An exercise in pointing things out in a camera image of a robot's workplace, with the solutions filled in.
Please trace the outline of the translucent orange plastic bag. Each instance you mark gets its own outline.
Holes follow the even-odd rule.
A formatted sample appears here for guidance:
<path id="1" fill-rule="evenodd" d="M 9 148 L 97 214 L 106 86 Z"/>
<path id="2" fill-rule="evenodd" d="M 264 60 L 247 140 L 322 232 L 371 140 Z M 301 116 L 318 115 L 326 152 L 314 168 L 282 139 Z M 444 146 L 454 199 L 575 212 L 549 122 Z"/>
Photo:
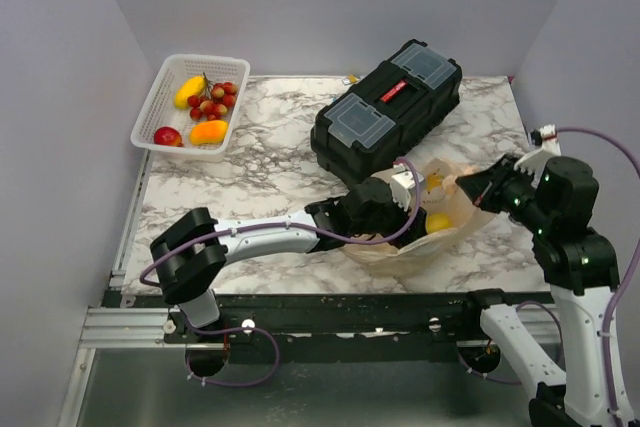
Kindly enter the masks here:
<path id="1" fill-rule="evenodd" d="M 477 171 L 476 166 L 435 158 L 418 171 L 425 178 L 420 207 L 426 214 L 445 213 L 454 227 L 428 235 L 426 219 L 416 222 L 422 232 L 404 247 L 379 244 L 348 244 L 342 252 L 361 264 L 374 276 L 409 277 L 427 268 L 453 245 L 466 240 L 493 219 L 493 215 L 475 207 L 455 184 L 459 176 Z"/>

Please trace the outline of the yellow fake lemon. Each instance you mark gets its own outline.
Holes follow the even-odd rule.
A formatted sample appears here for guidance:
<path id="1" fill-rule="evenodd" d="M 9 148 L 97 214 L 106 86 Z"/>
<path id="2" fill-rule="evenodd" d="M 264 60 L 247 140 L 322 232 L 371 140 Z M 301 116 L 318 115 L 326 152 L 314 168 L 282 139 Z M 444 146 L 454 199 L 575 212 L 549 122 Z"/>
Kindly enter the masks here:
<path id="1" fill-rule="evenodd" d="M 445 213 L 431 213 L 427 215 L 425 228 L 428 235 L 453 227 L 454 224 L 451 218 Z"/>

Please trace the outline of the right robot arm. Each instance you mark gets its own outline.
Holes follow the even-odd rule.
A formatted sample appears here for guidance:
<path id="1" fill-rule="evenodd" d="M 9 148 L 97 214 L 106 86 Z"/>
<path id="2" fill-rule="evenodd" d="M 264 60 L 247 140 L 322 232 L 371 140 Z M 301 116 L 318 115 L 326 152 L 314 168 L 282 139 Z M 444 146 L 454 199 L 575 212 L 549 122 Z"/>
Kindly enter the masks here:
<path id="1" fill-rule="evenodd" d="M 590 227 L 599 184 L 584 162 L 546 161 L 541 177 L 503 156 L 457 178 L 480 210 L 504 212 L 532 235 L 532 251 L 560 316 L 564 363 L 558 365 L 499 292 L 479 292 L 460 314 L 469 337 L 498 346 L 524 388 L 534 426 L 636 426 L 625 392 L 610 303 L 621 283 L 613 245 Z"/>

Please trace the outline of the black base bar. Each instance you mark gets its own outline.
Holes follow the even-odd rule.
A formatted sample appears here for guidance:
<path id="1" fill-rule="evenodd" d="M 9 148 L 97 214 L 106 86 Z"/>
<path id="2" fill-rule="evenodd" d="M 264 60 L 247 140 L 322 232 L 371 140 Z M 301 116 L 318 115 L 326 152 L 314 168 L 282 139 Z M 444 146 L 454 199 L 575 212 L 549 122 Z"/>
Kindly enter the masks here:
<path id="1" fill-rule="evenodd" d="M 495 290 L 471 294 L 276 294 L 219 298 L 220 326 L 228 333 L 190 331 L 160 297 L 107 296 L 103 308 L 170 310 L 164 342 L 185 351 L 200 367 L 224 364 L 454 362 L 497 359 L 480 329 L 480 305 L 499 300 Z"/>

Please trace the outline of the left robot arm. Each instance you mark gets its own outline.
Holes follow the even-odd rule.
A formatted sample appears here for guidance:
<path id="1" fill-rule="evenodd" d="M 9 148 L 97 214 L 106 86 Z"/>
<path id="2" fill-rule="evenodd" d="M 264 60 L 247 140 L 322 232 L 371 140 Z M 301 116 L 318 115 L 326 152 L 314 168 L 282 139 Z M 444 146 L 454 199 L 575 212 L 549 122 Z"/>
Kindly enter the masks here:
<path id="1" fill-rule="evenodd" d="M 192 209 L 151 243 L 152 267 L 164 302 L 181 309 L 197 340 L 209 342 L 222 327 L 211 284 L 223 268 L 347 244 L 401 248 L 425 235 L 426 220 L 418 195 L 408 192 L 398 201 L 388 182 L 370 177 L 342 196 L 269 219 L 215 219 L 205 207 Z"/>

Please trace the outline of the red yellow fake fruits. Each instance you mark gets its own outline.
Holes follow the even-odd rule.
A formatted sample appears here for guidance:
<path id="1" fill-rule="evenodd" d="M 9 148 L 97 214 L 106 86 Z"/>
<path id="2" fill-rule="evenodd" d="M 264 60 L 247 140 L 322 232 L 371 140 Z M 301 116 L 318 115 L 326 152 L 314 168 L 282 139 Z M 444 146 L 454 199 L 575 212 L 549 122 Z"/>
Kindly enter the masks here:
<path id="1" fill-rule="evenodd" d="M 207 83 L 199 97 L 188 99 L 192 120 L 220 120 L 235 106 L 239 88 L 232 82 L 215 83 L 202 75 Z"/>

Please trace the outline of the orange yellow fake mango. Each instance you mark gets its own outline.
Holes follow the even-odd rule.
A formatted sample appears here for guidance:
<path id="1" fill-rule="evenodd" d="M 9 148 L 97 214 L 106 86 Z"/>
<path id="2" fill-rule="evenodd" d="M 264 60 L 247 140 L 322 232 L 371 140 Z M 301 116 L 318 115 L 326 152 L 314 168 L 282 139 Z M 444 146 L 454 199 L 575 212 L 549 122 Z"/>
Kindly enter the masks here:
<path id="1" fill-rule="evenodd" d="M 228 123 L 223 120 L 212 120 L 196 124 L 190 134 L 189 141 L 193 145 L 220 144 L 228 132 Z"/>

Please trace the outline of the white plastic basket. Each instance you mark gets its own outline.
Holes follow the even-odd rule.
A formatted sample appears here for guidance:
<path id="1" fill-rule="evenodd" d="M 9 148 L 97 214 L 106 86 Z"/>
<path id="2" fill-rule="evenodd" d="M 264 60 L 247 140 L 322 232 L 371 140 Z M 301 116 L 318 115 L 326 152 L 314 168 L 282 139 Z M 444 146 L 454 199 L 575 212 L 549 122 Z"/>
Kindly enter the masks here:
<path id="1" fill-rule="evenodd" d="M 217 162 L 230 145 L 250 73 L 238 58 L 175 54 L 162 64 L 131 132 L 136 147 Z"/>

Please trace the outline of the aluminium frame rail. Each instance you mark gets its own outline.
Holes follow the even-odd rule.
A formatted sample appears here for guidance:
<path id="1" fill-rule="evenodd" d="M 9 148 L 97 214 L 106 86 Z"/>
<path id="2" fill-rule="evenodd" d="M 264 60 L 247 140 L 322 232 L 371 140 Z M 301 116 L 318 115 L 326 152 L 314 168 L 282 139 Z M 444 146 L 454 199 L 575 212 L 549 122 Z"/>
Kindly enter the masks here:
<path id="1" fill-rule="evenodd" d="M 168 347 L 163 325 L 170 310 L 162 308 L 89 309 L 81 330 L 84 349 L 153 349 Z"/>

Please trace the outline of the red fake fruit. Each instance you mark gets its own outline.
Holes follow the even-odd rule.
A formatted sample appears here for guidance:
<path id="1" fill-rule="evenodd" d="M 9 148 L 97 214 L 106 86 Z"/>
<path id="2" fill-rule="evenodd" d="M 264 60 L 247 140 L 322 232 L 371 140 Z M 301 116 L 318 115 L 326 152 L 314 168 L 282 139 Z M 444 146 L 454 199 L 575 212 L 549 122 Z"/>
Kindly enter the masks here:
<path id="1" fill-rule="evenodd" d="M 153 136 L 153 142 L 156 145 L 168 147 L 183 147 L 182 135 L 179 131 L 172 127 L 163 126 L 158 128 Z"/>

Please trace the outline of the black plastic toolbox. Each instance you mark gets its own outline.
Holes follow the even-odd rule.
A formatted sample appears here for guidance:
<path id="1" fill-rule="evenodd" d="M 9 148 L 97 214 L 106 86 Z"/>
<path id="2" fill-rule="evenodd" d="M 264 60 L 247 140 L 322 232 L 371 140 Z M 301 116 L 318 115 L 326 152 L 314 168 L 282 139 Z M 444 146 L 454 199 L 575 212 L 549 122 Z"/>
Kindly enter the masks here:
<path id="1" fill-rule="evenodd" d="M 351 187 L 390 168 L 460 102 L 462 69 L 412 39 L 320 110 L 310 146 L 320 167 Z"/>

